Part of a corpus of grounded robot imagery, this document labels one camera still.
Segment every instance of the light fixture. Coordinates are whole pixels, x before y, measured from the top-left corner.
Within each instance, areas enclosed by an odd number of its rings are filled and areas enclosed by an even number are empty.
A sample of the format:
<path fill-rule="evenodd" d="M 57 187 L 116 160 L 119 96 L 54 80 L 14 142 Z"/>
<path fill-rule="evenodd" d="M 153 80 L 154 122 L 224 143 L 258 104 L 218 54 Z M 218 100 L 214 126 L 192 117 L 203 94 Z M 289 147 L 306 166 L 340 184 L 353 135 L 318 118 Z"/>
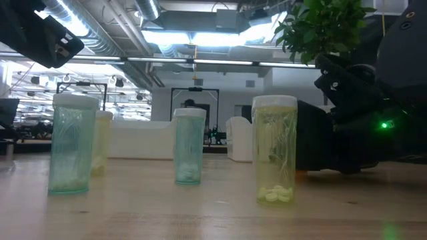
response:
<path fill-rule="evenodd" d="M 120 61 L 120 57 L 104 57 L 104 56 L 82 56 L 76 55 L 73 57 L 76 60 L 98 60 L 98 61 Z"/>
<path fill-rule="evenodd" d="M 188 44 L 189 37 L 187 33 L 174 33 L 165 31 L 142 31 L 145 40 L 148 43 L 155 43 L 158 45 L 170 44 Z"/>
<path fill-rule="evenodd" d="M 187 59 L 175 59 L 165 57 L 128 57 L 129 61 L 143 61 L 150 63 L 187 63 Z"/>
<path fill-rule="evenodd" d="M 266 43 L 274 37 L 274 30 L 279 25 L 279 22 L 283 22 L 286 18 L 287 12 L 278 13 L 271 17 L 269 23 L 254 25 L 244 32 L 240 33 L 240 37 L 244 41 L 256 41 L 264 39 Z"/>
<path fill-rule="evenodd" d="M 117 62 L 117 61 L 94 61 L 94 64 L 110 64 L 110 65 L 125 65 L 125 62 Z"/>
<path fill-rule="evenodd" d="M 62 82 L 64 83 L 69 83 L 71 80 L 70 76 L 68 75 L 68 73 L 62 77 Z"/>
<path fill-rule="evenodd" d="M 316 66 L 314 64 L 299 64 L 299 63 L 260 63 L 260 67 L 289 67 L 289 68 L 308 68 L 315 69 Z"/>
<path fill-rule="evenodd" d="M 245 41 L 238 34 L 196 33 L 192 43 L 205 47 L 234 47 L 244 45 Z"/>
<path fill-rule="evenodd" d="M 40 84 L 40 77 L 36 77 L 36 76 L 31 77 L 30 82 L 31 82 L 32 84 L 36 84 L 36 85 L 38 85 L 38 84 Z"/>
<path fill-rule="evenodd" d="M 144 99 L 144 97 L 143 97 L 143 95 L 142 95 L 141 93 L 138 93 L 138 94 L 136 95 L 136 99 L 137 99 L 138 101 L 142 101 L 142 99 Z"/>
<path fill-rule="evenodd" d="M 116 78 L 115 75 L 112 75 L 109 79 L 108 79 L 108 84 L 115 84 L 116 82 Z"/>
<path fill-rule="evenodd" d="M 209 60 L 209 59 L 194 59 L 194 63 L 205 64 L 223 64 L 223 65 L 252 65 L 251 61 L 228 61 L 228 60 Z"/>
<path fill-rule="evenodd" d="M 115 82 L 116 87 L 123 87 L 124 85 L 125 83 L 123 82 L 122 78 L 118 78 L 117 81 Z"/>

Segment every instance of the white lid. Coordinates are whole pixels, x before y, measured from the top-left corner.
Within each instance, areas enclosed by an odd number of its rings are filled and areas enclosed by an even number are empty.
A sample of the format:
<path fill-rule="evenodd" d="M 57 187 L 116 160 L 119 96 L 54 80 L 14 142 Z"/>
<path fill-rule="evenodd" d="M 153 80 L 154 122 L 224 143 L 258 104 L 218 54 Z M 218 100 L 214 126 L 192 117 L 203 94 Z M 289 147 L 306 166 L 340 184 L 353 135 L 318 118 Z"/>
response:
<path fill-rule="evenodd" d="M 206 117 L 206 110 L 199 108 L 175 109 L 173 116 Z"/>
<path fill-rule="evenodd" d="M 252 109 L 268 106 L 298 107 L 296 97 L 287 95 L 266 95 L 254 97 Z"/>
<path fill-rule="evenodd" d="M 97 111 L 96 118 L 108 118 L 109 120 L 112 120 L 113 113 L 109 111 Z"/>
<path fill-rule="evenodd" d="M 64 106 L 79 106 L 79 107 L 90 107 L 98 109 L 99 100 L 94 97 L 74 95 L 69 93 L 58 93 L 53 96 L 54 105 Z"/>

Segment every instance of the wooden table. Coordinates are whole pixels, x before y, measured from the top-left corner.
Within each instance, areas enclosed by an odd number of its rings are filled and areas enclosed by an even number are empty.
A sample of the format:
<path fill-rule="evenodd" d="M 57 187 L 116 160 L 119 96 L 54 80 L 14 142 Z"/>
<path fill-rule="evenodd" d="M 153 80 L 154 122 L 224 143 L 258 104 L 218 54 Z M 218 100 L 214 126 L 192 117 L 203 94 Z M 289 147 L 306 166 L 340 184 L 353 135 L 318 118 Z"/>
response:
<path fill-rule="evenodd" d="M 199 186 L 171 161 L 110 160 L 85 195 L 47 196 L 48 155 L 0 163 L 0 239 L 427 239 L 427 165 L 310 173 L 297 203 L 263 207 L 250 163 L 206 155 Z"/>

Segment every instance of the plastic jar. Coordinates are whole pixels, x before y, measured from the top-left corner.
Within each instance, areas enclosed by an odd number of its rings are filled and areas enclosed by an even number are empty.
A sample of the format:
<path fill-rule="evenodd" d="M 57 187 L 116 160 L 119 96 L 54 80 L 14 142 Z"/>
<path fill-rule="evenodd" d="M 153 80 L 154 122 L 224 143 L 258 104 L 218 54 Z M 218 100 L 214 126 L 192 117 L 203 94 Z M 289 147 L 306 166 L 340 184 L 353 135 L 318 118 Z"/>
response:
<path fill-rule="evenodd" d="M 295 97 L 254 98 L 252 120 L 258 203 L 286 205 L 294 200 L 297 115 Z"/>
<path fill-rule="evenodd" d="M 49 194 L 89 190 L 95 114 L 99 100 L 66 93 L 53 96 Z"/>
<path fill-rule="evenodd" d="M 176 109 L 173 113 L 176 129 L 173 162 L 178 184 L 200 183 L 205 118 L 203 109 Z"/>
<path fill-rule="evenodd" d="M 95 137 L 93 138 L 92 177 L 105 175 L 113 113 L 97 111 L 95 122 Z"/>

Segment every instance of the white chair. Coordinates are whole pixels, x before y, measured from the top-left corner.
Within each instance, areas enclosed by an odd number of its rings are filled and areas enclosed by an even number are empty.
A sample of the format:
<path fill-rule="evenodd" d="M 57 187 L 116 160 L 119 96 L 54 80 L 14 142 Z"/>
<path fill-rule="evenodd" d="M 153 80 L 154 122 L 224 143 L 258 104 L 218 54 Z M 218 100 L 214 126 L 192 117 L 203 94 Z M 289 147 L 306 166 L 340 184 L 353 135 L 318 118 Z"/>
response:
<path fill-rule="evenodd" d="M 244 117 L 232 117 L 226 125 L 228 157 L 237 162 L 252 162 L 252 124 Z"/>

